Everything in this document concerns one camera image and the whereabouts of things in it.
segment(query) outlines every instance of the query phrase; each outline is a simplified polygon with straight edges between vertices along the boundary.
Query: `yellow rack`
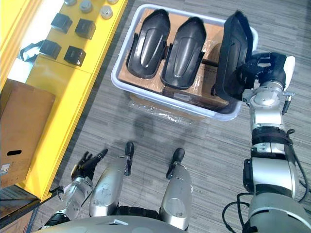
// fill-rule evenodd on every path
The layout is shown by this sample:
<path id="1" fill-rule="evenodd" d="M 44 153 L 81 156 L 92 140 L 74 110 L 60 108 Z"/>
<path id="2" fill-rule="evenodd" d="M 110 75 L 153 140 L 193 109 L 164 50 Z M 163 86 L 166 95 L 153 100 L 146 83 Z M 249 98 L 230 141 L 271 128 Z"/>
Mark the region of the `yellow rack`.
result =
<path id="1" fill-rule="evenodd" d="M 15 61 L 24 33 L 41 0 L 2 0 L 0 38 L 0 91 Z"/>
<path id="2" fill-rule="evenodd" d="M 105 0 L 92 1 L 93 10 L 88 14 L 80 11 L 80 2 L 78 0 L 73 6 L 64 4 L 60 10 L 73 22 L 68 32 L 51 29 L 47 37 L 62 47 L 57 59 L 39 55 L 26 82 L 56 96 L 26 180 L 18 184 L 41 201 L 51 196 L 49 189 L 127 4 L 127 0 L 119 0 L 110 5 L 113 16 L 103 19 L 100 8 L 109 5 Z M 80 18 L 95 22 L 96 30 L 91 40 L 74 32 Z M 86 52 L 81 67 L 64 60 L 69 45 Z"/>

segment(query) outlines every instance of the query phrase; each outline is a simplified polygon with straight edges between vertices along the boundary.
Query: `white plastic bin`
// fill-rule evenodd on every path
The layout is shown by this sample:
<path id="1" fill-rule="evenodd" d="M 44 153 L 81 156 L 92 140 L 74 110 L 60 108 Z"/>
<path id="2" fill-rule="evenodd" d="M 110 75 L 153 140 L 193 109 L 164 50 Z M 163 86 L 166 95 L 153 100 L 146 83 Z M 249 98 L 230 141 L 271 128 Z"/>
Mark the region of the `white plastic bin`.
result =
<path id="1" fill-rule="evenodd" d="M 177 15 L 182 15 L 182 16 L 187 16 L 187 17 L 199 17 L 200 19 L 203 20 L 204 23 L 209 23 L 209 24 L 214 24 L 214 25 L 219 25 L 219 26 L 223 26 L 225 23 L 225 20 L 223 19 L 203 16 L 203 15 L 186 12 L 186 11 L 180 11 L 180 10 L 176 10 L 173 8 L 159 6 L 159 5 L 154 5 L 154 4 L 141 5 L 134 14 L 131 26 L 126 34 L 125 40 L 121 47 L 119 57 L 113 67 L 113 70 L 111 73 L 111 81 L 114 84 L 114 86 L 122 90 L 134 93 L 135 95 L 137 95 L 138 97 L 142 99 L 150 100 L 152 102 L 159 103 L 159 104 L 171 107 L 176 110 L 184 111 L 192 115 L 206 116 L 206 117 L 210 117 L 210 118 L 221 120 L 221 121 L 228 121 L 228 120 L 234 119 L 239 114 L 242 102 L 230 104 L 224 109 L 222 109 L 220 112 L 215 112 L 209 109 L 205 109 L 205 108 L 198 107 L 198 106 L 195 106 L 189 103 L 182 102 L 180 100 L 171 99 L 169 97 L 154 93 L 152 91 L 142 89 L 140 87 L 136 87 L 136 86 L 132 86 L 127 83 L 123 83 L 118 79 L 122 64 L 124 60 L 126 59 L 127 52 L 130 50 L 132 46 L 135 28 L 138 25 L 140 18 L 146 8 L 164 9 L 169 13 L 174 13 Z M 253 50 L 255 50 L 258 44 L 258 33 L 253 28 L 251 28 L 251 30 L 252 30 L 253 37 L 254 37 Z"/>

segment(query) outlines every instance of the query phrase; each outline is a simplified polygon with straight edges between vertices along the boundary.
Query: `silver robot leg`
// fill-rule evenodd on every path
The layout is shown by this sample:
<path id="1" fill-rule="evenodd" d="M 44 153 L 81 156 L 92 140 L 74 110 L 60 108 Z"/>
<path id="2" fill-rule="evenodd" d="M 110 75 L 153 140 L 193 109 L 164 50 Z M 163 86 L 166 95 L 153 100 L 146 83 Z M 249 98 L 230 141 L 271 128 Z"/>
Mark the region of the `silver robot leg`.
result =
<path id="1" fill-rule="evenodd" d="M 191 217 L 193 187 L 189 172 L 180 162 L 171 163 L 173 173 L 162 200 L 160 215 L 164 222 L 185 230 Z"/>
<path id="2" fill-rule="evenodd" d="M 89 204 L 89 215 L 111 215 L 119 204 L 122 190 L 123 176 L 130 175 L 134 145 L 128 142 L 125 156 L 119 156 L 110 164 L 99 178 Z"/>

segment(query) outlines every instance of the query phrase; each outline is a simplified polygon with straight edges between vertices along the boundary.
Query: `metal knob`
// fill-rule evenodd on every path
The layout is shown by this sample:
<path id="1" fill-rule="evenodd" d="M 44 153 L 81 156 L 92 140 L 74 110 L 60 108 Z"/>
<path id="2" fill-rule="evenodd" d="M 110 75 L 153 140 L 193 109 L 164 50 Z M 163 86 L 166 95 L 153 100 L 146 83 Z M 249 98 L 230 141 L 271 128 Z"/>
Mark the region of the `metal knob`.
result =
<path id="1" fill-rule="evenodd" d="M 107 5 L 103 6 L 103 7 L 101 8 L 101 15 L 102 15 L 102 17 L 103 17 L 104 19 L 109 19 L 109 18 L 111 18 L 111 17 L 112 17 L 112 9 L 111 9 L 111 7 L 110 7 L 110 6 L 107 6 Z"/>
<path id="2" fill-rule="evenodd" d="M 64 2 L 67 6 L 72 6 L 76 4 L 77 0 L 64 0 Z"/>
<path id="3" fill-rule="evenodd" d="M 119 0 L 107 0 L 108 3 L 110 4 L 116 4 Z"/>
<path id="4" fill-rule="evenodd" d="M 93 6 L 92 6 L 92 2 L 90 0 L 83 0 L 80 3 L 80 10 L 83 13 L 89 13 L 92 11 L 92 9 L 93 9 Z"/>

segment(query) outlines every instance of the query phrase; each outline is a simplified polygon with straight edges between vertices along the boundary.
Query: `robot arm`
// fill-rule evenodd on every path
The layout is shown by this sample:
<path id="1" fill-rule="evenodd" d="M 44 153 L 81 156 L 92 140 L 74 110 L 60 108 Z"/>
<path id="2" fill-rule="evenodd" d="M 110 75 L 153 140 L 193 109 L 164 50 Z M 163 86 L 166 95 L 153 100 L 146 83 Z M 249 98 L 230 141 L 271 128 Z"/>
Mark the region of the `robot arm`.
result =
<path id="1" fill-rule="evenodd" d="M 108 150 L 92 157 L 88 156 L 88 151 L 83 155 L 82 159 L 74 166 L 71 172 L 72 182 L 65 187 L 64 197 L 57 206 L 55 214 L 46 222 L 42 229 L 71 221 L 77 218 L 83 203 L 93 190 L 93 175 L 95 166 L 103 159 Z"/>
<path id="2" fill-rule="evenodd" d="M 243 184 L 254 195 L 243 233 L 311 231 L 308 215 L 294 200 L 299 184 L 297 158 L 289 138 L 294 130 L 286 132 L 283 123 L 291 98 L 280 111 L 293 70 L 294 57 L 278 53 L 256 54 L 242 67 L 249 87 L 255 79 L 260 83 L 259 88 L 243 93 L 252 130 L 251 158 L 244 162 Z"/>

